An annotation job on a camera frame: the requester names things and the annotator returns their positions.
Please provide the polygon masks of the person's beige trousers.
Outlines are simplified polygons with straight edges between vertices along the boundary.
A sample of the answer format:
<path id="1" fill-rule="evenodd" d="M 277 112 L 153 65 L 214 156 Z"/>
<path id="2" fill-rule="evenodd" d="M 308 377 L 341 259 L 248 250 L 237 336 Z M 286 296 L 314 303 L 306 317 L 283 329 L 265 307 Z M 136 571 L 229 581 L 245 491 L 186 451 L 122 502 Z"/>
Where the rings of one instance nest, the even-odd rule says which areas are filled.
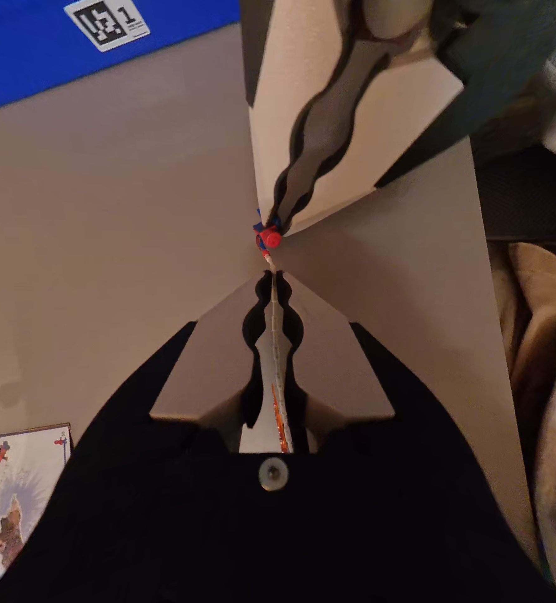
<path id="1" fill-rule="evenodd" d="M 532 478 L 556 377 L 556 255 L 525 242 L 488 244 L 525 469 Z"/>

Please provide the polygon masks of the blue red lego minifigure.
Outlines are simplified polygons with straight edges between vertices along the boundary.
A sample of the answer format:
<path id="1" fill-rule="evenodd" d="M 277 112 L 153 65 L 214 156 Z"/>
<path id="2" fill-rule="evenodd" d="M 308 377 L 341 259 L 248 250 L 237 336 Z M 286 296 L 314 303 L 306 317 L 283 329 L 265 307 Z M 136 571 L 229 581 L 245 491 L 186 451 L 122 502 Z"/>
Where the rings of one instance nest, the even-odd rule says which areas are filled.
<path id="1" fill-rule="evenodd" d="M 256 245 L 261 252 L 263 258 L 271 263 L 271 250 L 277 248 L 282 241 L 281 234 L 282 222 L 278 216 L 270 219 L 269 225 L 258 221 L 252 226 L 255 234 Z"/>

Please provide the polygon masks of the lego instruction booklet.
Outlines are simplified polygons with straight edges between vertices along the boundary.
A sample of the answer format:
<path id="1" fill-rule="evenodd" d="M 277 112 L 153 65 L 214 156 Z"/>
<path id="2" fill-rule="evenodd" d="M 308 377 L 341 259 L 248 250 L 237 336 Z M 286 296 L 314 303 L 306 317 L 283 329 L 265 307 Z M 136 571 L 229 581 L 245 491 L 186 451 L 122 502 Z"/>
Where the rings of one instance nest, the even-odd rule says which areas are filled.
<path id="1" fill-rule="evenodd" d="M 69 423 L 0 434 L 0 577 L 39 522 L 71 453 Z"/>

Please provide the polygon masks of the lego motorcycle model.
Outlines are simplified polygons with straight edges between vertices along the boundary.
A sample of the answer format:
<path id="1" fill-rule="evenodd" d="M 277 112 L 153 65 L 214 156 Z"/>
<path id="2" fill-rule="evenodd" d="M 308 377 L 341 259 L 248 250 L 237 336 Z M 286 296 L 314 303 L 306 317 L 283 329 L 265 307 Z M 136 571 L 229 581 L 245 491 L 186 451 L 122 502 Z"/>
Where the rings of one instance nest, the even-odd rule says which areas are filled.
<path id="1" fill-rule="evenodd" d="M 283 363 L 283 360 L 285 360 L 286 356 L 288 355 L 288 346 L 283 341 L 283 309 L 278 300 L 277 267 L 269 251 L 262 251 L 262 255 L 264 260 L 267 261 L 272 273 L 271 298 L 269 302 L 269 319 L 267 319 L 267 327 L 269 328 L 271 334 L 270 367 L 273 370 L 270 385 L 274 415 L 277 424 L 278 440 L 280 443 L 281 452 L 284 454 L 292 454 L 295 451 L 295 447 L 290 431 L 288 412 L 286 408 L 286 397 L 284 394 L 286 365 Z"/>

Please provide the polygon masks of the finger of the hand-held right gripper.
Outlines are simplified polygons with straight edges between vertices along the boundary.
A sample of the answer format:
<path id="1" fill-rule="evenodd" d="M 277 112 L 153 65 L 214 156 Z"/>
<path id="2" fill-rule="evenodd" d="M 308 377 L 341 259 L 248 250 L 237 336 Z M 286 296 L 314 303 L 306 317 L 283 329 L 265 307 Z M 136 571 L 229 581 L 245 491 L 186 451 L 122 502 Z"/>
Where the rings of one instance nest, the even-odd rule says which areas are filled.
<path id="1" fill-rule="evenodd" d="M 290 139 L 282 217 L 297 233 L 367 196 L 463 89 L 436 58 L 384 67 L 377 46 L 354 46 L 301 110 Z"/>
<path id="2" fill-rule="evenodd" d="M 293 126 L 340 57 L 350 1 L 250 1 L 250 135 L 260 218 L 290 163 Z"/>

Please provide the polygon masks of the blue plastic bin white tag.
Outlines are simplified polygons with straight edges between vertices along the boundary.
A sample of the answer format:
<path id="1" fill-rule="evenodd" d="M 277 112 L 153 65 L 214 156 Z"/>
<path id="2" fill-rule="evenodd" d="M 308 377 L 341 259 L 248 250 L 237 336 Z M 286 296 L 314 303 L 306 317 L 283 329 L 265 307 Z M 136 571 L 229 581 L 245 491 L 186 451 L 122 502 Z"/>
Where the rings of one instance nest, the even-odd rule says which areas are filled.
<path id="1" fill-rule="evenodd" d="M 0 1 L 0 107 L 239 21 L 238 1 Z"/>

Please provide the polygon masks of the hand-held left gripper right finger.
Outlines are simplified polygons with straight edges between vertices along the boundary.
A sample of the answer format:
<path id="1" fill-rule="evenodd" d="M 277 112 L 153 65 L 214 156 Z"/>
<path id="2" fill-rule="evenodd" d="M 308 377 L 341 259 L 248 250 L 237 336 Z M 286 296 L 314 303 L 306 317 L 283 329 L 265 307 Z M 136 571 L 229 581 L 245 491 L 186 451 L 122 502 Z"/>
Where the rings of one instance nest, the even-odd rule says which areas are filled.
<path id="1" fill-rule="evenodd" d="M 288 273 L 278 272 L 276 286 L 290 344 L 284 397 L 295 433 L 327 437 L 352 424 L 393 418 L 348 318 Z"/>

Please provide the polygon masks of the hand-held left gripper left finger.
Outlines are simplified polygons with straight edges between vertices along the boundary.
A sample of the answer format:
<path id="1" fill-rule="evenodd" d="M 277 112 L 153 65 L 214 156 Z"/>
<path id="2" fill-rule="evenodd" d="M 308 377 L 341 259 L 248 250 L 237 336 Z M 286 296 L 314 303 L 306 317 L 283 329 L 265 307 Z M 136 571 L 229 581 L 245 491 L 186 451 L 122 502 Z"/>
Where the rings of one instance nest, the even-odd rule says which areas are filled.
<path id="1" fill-rule="evenodd" d="M 186 421 L 219 432 L 238 451 L 244 426 L 253 426 L 263 402 L 260 355 L 273 274 L 264 271 L 203 314 L 158 395 L 150 416 Z"/>

